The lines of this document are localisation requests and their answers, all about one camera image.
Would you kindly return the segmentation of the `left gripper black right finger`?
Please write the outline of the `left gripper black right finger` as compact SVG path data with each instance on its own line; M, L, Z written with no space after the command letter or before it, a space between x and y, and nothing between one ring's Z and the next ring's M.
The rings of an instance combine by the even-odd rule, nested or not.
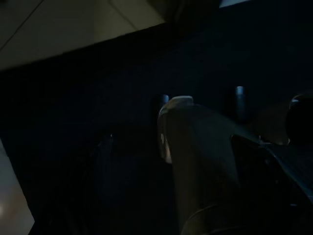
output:
M232 107L234 119L257 141L231 137L244 203L229 234L312 234L313 187L291 161L313 155L312 94L295 95L248 119L246 89L237 86Z

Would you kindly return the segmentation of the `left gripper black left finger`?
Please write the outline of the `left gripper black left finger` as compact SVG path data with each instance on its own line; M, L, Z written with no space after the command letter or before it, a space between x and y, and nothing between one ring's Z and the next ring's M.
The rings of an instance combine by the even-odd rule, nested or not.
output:
M157 146L157 114L168 101L157 96L148 125L115 125L97 146L81 191L89 235L176 233L172 169Z

